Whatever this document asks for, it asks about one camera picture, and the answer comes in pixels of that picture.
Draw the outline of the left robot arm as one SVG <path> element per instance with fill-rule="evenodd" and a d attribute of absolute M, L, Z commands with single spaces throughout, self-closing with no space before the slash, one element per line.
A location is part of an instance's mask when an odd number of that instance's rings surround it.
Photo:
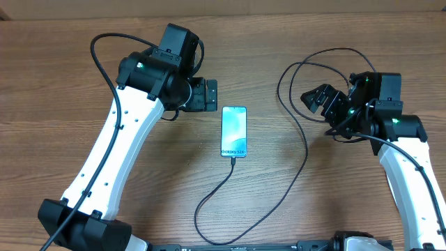
<path fill-rule="evenodd" d="M 197 76 L 204 57 L 200 38 L 167 25 L 159 45 L 123 58 L 109 82 L 114 97 L 84 166 L 58 200 L 42 202 L 38 219 L 48 243 L 69 250 L 148 251 L 151 244 L 117 219 L 135 160 L 167 111 L 214 112 L 217 82 Z"/>

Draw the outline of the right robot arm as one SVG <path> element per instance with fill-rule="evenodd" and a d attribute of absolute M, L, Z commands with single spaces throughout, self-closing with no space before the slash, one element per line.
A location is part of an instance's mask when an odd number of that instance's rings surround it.
<path fill-rule="evenodd" d="M 392 191 L 407 250 L 445 249 L 445 200 L 430 161 L 428 135 L 421 119 L 403 113 L 401 75 L 351 74 L 348 93 L 322 84 L 300 99 L 321 109 L 326 134 L 346 142 L 370 141 Z"/>

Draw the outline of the Samsung Galaxy smartphone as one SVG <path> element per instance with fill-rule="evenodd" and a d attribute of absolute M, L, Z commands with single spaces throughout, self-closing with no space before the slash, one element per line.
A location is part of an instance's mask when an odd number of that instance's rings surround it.
<path fill-rule="evenodd" d="M 222 108 L 220 155 L 226 158 L 247 156 L 247 108 L 225 106 Z"/>

